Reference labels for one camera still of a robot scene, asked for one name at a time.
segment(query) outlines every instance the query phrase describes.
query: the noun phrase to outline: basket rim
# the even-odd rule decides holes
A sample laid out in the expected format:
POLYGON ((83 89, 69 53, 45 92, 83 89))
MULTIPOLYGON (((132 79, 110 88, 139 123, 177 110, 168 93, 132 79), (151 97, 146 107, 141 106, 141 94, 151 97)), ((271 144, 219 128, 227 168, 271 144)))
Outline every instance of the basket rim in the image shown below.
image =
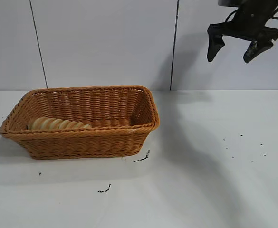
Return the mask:
POLYGON ((153 100, 151 91, 140 85, 121 85, 121 86, 91 86, 91 87, 70 87, 70 88, 48 88, 36 89, 27 92, 20 101, 15 105, 13 110, 3 121, 0 128, 0 134, 6 138, 17 140, 26 139, 46 139, 46 138, 62 138, 62 137, 86 137, 86 136, 110 136, 110 135, 125 135, 125 134, 142 134, 149 133, 159 126, 159 116, 153 100), (12 131, 9 129, 10 121, 18 111, 26 103, 26 99, 35 93, 41 92, 72 92, 72 91, 91 91, 91 90, 118 90, 118 89, 136 89, 142 90, 149 98, 149 106, 152 111, 152 121, 142 125, 122 126, 122 127, 100 127, 90 129, 64 129, 64 130, 20 130, 12 131))

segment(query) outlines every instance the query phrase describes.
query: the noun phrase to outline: woven basket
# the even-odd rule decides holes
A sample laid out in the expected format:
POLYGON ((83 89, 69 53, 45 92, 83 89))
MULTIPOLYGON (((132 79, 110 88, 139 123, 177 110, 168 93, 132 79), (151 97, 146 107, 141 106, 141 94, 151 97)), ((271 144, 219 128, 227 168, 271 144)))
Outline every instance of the woven basket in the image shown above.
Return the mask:
POLYGON ((34 159, 121 157, 138 153, 159 126, 151 92, 141 86, 33 90, 23 96, 0 134, 34 159), (27 130, 31 118, 82 121, 91 129, 27 130))

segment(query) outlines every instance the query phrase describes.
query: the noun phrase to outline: robotic arm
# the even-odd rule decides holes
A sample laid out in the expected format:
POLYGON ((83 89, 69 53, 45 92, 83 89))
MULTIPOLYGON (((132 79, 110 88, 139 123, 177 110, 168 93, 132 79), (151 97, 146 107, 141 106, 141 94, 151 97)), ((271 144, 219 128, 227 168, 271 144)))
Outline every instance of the robotic arm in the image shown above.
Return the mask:
POLYGON ((209 50, 207 59, 211 62, 225 45, 223 36, 231 36, 251 41, 243 56, 249 63, 260 53, 273 47, 272 40, 278 39, 276 28, 265 27, 269 19, 278 19, 278 0, 219 0, 220 6, 237 7, 223 23, 210 24, 209 50))

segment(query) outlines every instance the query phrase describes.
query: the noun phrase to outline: bread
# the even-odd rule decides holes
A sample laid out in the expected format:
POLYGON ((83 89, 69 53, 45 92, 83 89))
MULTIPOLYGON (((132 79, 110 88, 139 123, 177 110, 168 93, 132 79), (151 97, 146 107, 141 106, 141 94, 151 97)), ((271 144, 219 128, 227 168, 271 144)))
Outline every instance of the bread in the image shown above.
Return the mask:
POLYGON ((28 130, 62 130, 62 129, 79 129, 90 128, 89 124, 82 122, 62 120, 56 118, 40 117, 31 119, 28 124, 28 130))

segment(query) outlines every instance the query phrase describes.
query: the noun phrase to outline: white table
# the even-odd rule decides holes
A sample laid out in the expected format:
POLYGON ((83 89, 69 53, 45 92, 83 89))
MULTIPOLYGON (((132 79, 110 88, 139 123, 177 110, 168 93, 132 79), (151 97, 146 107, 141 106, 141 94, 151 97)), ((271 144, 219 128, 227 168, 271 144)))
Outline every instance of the white table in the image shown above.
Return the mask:
MULTIPOLYGON (((24 93, 0 91, 0 125, 24 93)), ((0 137, 0 228, 278 228, 278 91, 154 97, 132 157, 39 161, 0 137)))

